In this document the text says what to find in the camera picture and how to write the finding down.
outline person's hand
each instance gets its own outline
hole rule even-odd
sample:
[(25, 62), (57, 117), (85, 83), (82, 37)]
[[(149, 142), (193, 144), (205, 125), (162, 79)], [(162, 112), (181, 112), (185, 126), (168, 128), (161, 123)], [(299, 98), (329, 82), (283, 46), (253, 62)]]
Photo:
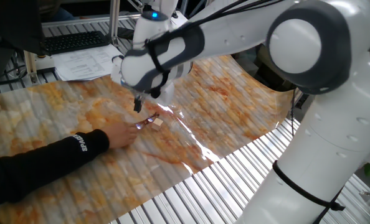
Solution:
[(109, 149), (116, 149), (133, 144), (138, 130), (135, 124), (118, 122), (101, 129), (109, 139)]

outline plastic sheet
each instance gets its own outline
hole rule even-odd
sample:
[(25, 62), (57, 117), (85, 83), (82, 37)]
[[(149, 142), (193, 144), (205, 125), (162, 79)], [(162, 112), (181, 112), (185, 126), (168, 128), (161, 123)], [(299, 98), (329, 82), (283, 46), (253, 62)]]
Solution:
[(156, 112), (164, 123), (160, 131), (145, 126), (125, 150), (0, 205), (0, 223), (108, 223), (274, 129), (292, 98), (255, 81), (230, 57), (195, 62), (175, 85), (171, 106), (146, 102), (140, 114), (132, 94), (109, 77), (2, 94), (0, 156)]

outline white robotic arm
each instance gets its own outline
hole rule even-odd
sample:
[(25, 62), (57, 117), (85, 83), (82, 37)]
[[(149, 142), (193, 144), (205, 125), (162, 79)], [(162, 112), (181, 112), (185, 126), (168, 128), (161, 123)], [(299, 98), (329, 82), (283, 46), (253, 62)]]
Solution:
[(370, 0), (238, 2), (215, 0), (177, 30), (144, 14), (115, 80), (156, 98), (183, 63), (266, 41), (283, 77), (318, 96), (237, 223), (313, 223), (370, 153)]

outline keyboard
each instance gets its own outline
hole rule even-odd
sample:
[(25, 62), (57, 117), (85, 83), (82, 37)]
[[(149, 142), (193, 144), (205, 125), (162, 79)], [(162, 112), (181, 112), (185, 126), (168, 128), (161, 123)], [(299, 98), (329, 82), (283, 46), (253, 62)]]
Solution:
[(45, 47), (52, 55), (90, 49), (93, 47), (102, 47), (108, 44), (109, 41), (107, 41), (106, 37), (100, 31), (45, 38)]

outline black sleeve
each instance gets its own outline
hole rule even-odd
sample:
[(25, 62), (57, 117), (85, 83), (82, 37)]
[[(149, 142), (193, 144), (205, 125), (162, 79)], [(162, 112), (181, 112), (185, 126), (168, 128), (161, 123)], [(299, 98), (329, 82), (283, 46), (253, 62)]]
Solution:
[(28, 193), (59, 179), (107, 151), (101, 130), (74, 136), (12, 157), (0, 157), (0, 204), (18, 202)]

